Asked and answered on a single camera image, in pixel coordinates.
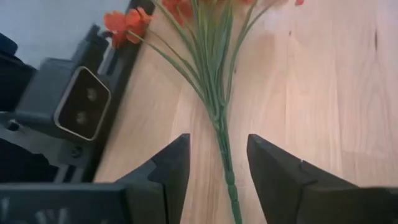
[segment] wooden table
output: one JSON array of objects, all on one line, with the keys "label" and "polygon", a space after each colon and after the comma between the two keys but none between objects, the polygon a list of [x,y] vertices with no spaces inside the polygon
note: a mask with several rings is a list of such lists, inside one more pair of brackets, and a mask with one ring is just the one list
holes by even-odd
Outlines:
[{"label": "wooden table", "polygon": [[[236,12],[236,27],[243,14]],[[155,17],[151,29],[186,54],[164,18]],[[147,40],[164,48],[153,35]],[[266,222],[249,173],[249,133],[355,184],[398,185],[398,1],[305,0],[295,7],[290,0],[272,8],[240,51],[229,131],[245,223]],[[232,223],[205,109],[146,46],[96,181],[120,178],[182,133],[191,133],[192,151],[181,223]]]}]

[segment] green leaf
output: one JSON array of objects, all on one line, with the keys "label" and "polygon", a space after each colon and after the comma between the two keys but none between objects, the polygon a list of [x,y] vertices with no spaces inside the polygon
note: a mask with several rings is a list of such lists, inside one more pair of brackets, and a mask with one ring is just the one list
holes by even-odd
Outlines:
[{"label": "green leaf", "polygon": [[188,75],[188,73],[170,56],[168,56],[167,54],[165,54],[163,51],[161,51],[160,49],[158,49],[156,46],[154,46],[153,44],[149,43],[148,41],[144,40],[142,37],[140,37],[139,35],[128,31],[129,34],[133,35],[134,37],[137,37],[138,39],[140,39],[141,41],[143,41],[143,43],[149,45],[150,47],[152,47],[157,53],[159,53],[164,59],[166,59],[178,72],[181,73],[181,75],[187,80],[187,82],[189,82],[189,84],[191,84],[191,86],[193,87],[193,89],[196,91],[196,93],[198,94],[198,96],[200,97],[200,99],[202,101],[204,101],[203,98],[203,93],[201,92],[201,90],[196,86],[196,84],[191,80],[190,76]]}]

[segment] flower petal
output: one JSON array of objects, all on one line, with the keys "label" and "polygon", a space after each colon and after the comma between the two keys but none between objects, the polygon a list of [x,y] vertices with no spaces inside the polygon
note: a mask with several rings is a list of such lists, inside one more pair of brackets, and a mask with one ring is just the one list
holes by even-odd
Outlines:
[{"label": "flower petal", "polygon": [[124,31],[126,29],[126,17],[118,11],[106,13],[104,22],[105,27],[112,32]]},{"label": "flower petal", "polygon": [[114,33],[112,36],[112,47],[118,49],[120,45],[126,40],[126,34],[124,31]]},{"label": "flower petal", "polygon": [[137,7],[137,10],[141,15],[141,21],[148,26],[150,21],[152,20],[152,16],[148,15],[142,7]]},{"label": "flower petal", "polygon": [[139,26],[141,23],[141,16],[137,9],[130,9],[129,13],[126,15],[126,26]]}]

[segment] artificial flower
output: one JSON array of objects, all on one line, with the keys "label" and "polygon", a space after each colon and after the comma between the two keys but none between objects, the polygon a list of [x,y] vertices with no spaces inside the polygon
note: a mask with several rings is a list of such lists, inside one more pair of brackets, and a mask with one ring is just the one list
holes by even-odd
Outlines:
[{"label": "artificial flower", "polygon": [[105,14],[105,27],[113,33],[112,46],[117,49],[126,39],[138,44],[141,40],[127,32],[131,31],[143,37],[151,19],[152,16],[146,14],[141,7],[131,9],[127,15],[116,11]]},{"label": "artificial flower", "polygon": [[126,16],[118,11],[106,13],[104,21],[105,27],[111,32],[124,31],[126,28]]}]

